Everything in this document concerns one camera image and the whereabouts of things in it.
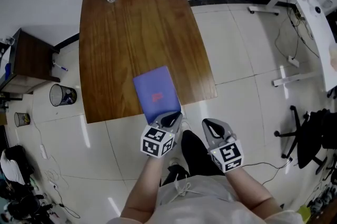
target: small box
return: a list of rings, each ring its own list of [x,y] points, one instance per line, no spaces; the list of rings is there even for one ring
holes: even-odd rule
[[[174,137],[172,133],[146,125],[141,136],[141,152],[160,158],[172,149]]]
[[[214,163],[224,173],[243,165],[243,151],[239,140],[211,150]]]

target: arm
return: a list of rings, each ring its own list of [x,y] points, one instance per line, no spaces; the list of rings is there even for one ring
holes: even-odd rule
[[[147,222],[153,214],[159,183],[162,176],[164,158],[149,157],[143,171],[133,187],[121,217]]]
[[[281,207],[269,191],[252,178],[244,169],[236,168],[226,173],[240,201],[262,219],[281,212]]]

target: person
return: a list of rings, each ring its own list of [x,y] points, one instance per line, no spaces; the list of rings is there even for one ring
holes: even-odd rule
[[[241,167],[226,175],[212,161],[186,121],[181,148],[189,173],[178,160],[159,187],[164,158],[149,157],[119,218],[108,224],[300,224],[301,215],[285,210]]]

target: red mark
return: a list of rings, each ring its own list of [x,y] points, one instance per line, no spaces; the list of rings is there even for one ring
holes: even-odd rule
[[[158,101],[158,100],[160,100],[160,99],[162,99],[164,96],[163,96],[163,94],[161,93],[161,92],[159,92],[159,93],[154,93],[154,94],[152,94],[152,102],[156,102],[156,101]]]

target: black baseboard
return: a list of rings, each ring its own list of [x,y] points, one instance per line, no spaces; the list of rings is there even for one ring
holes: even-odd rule
[[[73,42],[79,40],[79,38],[80,38],[80,34],[77,33],[77,34],[69,37],[68,39],[64,40],[63,42],[60,42],[59,44],[55,45],[55,48],[62,49],[64,47],[66,47],[67,45],[70,45]]]
[[[210,4],[235,4],[235,3],[241,3],[241,4],[268,4],[270,0],[189,0],[189,4],[191,7],[193,6],[200,6],[200,5],[210,5]],[[297,7],[295,4],[292,3],[284,3],[284,2],[278,2],[276,4],[277,6],[282,7],[290,7],[295,12],[297,10]],[[66,47],[67,45],[70,45],[71,43],[79,40],[80,34],[77,33],[74,36],[64,40],[63,42],[57,44],[55,48],[62,49]]]
[[[270,0],[189,0],[189,4],[191,7],[193,7],[193,6],[210,5],[210,4],[235,4],[235,3],[268,4],[269,1]],[[282,6],[282,7],[290,7],[294,9],[294,11],[297,9],[296,5],[292,3],[278,2],[276,5]]]

